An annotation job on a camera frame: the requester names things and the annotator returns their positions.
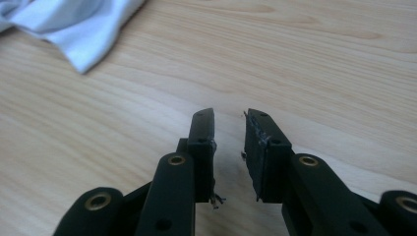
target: hole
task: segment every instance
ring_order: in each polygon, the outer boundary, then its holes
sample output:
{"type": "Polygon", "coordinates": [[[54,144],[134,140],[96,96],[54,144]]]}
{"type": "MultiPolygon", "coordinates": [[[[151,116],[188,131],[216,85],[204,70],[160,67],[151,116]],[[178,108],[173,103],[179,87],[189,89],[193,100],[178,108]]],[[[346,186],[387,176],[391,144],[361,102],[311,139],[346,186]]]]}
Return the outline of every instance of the hole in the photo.
{"type": "Polygon", "coordinates": [[[407,197],[397,197],[396,203],[403,207],[404,209],[412,212],[417,213],[417,201],[407,197]]]}
{"type": "Polygon", "coordinates": [[[316,159],[310,156],[301,156],[299,160],[302,164],[308,165],[308,166],[316,166],[319,164],[319,162],[316,159]]]}
{"type": "Polygon", "coordinates": [[[166,231],[170,229],[171,226],[172,226],[172,221],[169,219],[163,218],[156,222],[155,228],[160,231],[166,231]]]}
{"type": "Polygon", "coordinates": [[[108,193],[101,192],[91,198],[85,203],[85,208],[88,210],[98,210],[106,207],[111,202],[111,196],[108,193]]]}
{"type": "Polygon", "coordinates": [[[280,140],[271,140],[270,141],[273,145],[279,145],[279,144],[281,144],[281,141],[280,140]]]}
{"type": "Polygon", "coordinates": [[[349,222],[349,225],[353,230],[355,230],[358,233],[363,233],[363,234],[368,233],[368,229],[365,225],[363,225],[363,223],[352,220],[349,222]]]}
{"type": "Polygon", "coordinates": [[[185,162],[185,158],[179,155],[171,156],[168,159],[168,163],[171,165],[180,165],[185,162]]]}
{"type": "Polygon", "coordinates": [[[99,196],[91,201],[92,207],[100,207],[105,203],[106,198],[103,196],[99,196]]]}

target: wood grain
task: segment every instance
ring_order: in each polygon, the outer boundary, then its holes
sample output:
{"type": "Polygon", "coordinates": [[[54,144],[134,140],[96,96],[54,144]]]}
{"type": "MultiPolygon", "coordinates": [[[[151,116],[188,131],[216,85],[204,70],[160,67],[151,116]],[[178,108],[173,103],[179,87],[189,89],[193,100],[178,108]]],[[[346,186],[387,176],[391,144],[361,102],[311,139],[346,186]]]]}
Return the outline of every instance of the wood grain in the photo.
{"type": "Polygon", "coordinates": [[[417,3],[412,0],[149,0],[112,51],[78,75],[51,44],[0,34],[0,235],[51,235],[74,200],[130,193],[213,107],[219,210],[196,235],[287,235],[255,202],[247,108],[353,191],[417,193],[417,3]]]}

